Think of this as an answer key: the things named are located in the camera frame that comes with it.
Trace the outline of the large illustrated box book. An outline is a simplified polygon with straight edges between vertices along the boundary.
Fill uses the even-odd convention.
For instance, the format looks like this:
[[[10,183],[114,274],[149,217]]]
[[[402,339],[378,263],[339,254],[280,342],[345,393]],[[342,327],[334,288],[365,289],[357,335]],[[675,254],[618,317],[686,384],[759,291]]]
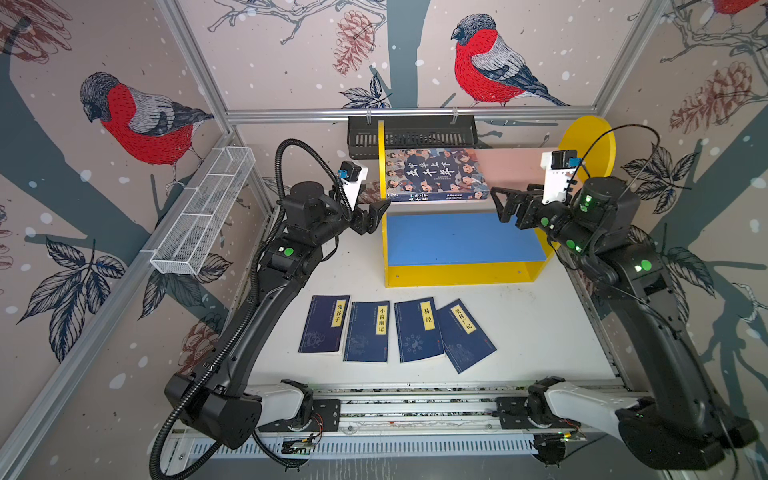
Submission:
[[[384,173],[393,202],[479,201],[490,193],[474,149],[387,150]]]

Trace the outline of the blue book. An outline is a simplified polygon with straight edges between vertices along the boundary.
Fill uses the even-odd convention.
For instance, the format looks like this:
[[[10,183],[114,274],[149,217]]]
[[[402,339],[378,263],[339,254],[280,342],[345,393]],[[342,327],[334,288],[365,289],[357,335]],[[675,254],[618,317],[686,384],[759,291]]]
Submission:
[[[388,361],[389,313],[389,301],[352,303],[344,362]]]
[[[349,305],[349,295],[314,295],[310,302],[298,352],[338,354]]]
[[[457,299],[436,312],[445,354],[458,374],[497,351],[464,303]]]
[[[432,297],[394,304],[399,360],[426,360],[444,354]]]

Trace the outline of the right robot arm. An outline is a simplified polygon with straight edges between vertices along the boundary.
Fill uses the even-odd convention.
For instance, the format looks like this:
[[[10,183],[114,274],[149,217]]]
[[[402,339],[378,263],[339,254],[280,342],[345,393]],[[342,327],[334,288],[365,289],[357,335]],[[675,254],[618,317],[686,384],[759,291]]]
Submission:
[[[616,396],[550,376],[528,390],[537,425],[585,423],[624,443],[655,470],[703,471],[759,438],[735,415],[694,352],[677,305],[671,273],[655,248],[629,237],[640,198],[615,177],[587,179],[568,202],[545,202],[535,186],[491,190],[501,222],[538,228],[567,252],[627,331],[651,393]]]

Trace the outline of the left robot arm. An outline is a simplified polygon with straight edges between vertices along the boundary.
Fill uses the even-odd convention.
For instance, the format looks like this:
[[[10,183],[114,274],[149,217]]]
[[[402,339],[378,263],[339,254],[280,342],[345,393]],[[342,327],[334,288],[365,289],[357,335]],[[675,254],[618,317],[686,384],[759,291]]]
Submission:
[[[253,366],[278,320],[325,259],[323,246],[346,230],[373,234],[390,207],[383,199],[366,209],[349,203],[340,183],[330,191],[314,181],[293,186],[278,201],[276,221],[252,262],[250,290],[217,346],[189,374],[165,387],[173,410],[160,427],[150,457],[157,462],[174,424],[213,439],[209,451],[236,449],[262,426],[310,422],[313,392],[282,380],[248,392]]]

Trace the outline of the yellow pink blue bookshelf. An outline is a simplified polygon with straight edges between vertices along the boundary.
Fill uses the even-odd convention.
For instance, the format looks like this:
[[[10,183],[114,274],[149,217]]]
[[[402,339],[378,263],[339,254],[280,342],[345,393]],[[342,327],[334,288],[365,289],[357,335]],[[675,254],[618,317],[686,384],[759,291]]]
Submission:
[[[554,150],[585,154],[612,127],[604,118],[576,120],[557,147],[476,150],[489,187],[525,190],[545,183],[541,157]],[[593,176],[612,173],[613,133],[584,165]],[[384,282],[388,288],[524,283],[535,281],[554,256],[540,230],[501,223],[492,198],[393,202],[382,226]]]

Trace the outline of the black slotted wall basket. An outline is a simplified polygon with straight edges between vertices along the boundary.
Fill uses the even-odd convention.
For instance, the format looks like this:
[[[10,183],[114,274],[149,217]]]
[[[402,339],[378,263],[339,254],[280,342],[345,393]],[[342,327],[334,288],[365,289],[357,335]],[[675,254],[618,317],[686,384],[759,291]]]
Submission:
[[[385,150],[476,148],[479,140],[471,115],[348,118],[347,147],[352,159],[377,159],[380,143]]]

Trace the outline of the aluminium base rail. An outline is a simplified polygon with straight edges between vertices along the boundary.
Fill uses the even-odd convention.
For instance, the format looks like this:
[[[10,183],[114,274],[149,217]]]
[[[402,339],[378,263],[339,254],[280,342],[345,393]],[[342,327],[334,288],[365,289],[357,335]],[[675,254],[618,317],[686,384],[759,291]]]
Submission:
[[[525,384],[318,384],[308,424],[277,420],[218,459],[296,460],[534,455],[555,459],[587,443],[597,426],[569,417],[534,423]]]

